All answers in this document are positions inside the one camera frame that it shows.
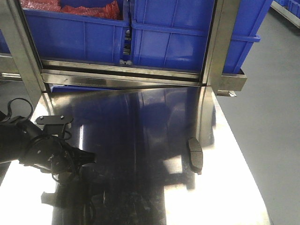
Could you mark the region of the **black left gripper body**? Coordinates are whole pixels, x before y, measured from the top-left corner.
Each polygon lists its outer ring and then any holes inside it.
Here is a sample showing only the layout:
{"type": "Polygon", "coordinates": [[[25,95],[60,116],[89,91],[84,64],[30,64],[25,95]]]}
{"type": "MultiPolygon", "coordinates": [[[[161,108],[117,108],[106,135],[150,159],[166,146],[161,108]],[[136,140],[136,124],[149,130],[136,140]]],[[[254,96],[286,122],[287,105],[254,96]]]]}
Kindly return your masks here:
{"type": "Polygon", "coordinates": [[[67,131],[73,117],[51,115],[37,117],[28,122],[28,166],[45,173],[77,172],[83,165],[96,162],[96,154],[86,152],[67,143],[72,134],[67,131]]]}

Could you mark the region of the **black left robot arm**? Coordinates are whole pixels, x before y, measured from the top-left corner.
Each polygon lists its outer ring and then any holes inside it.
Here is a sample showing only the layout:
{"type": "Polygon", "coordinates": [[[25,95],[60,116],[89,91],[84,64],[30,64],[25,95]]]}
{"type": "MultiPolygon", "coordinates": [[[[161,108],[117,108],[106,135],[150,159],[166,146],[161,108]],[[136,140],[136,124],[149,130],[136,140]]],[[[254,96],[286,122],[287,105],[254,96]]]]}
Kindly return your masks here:
{"type": "Polygon", "coordinates": [[[1,163],[18,160],[44,173],[76,173],[96,155],[67,143],[71,133],[66,130],[71,116],[40,116],[35,122],[18,116],[0,124],[1,163]]]}

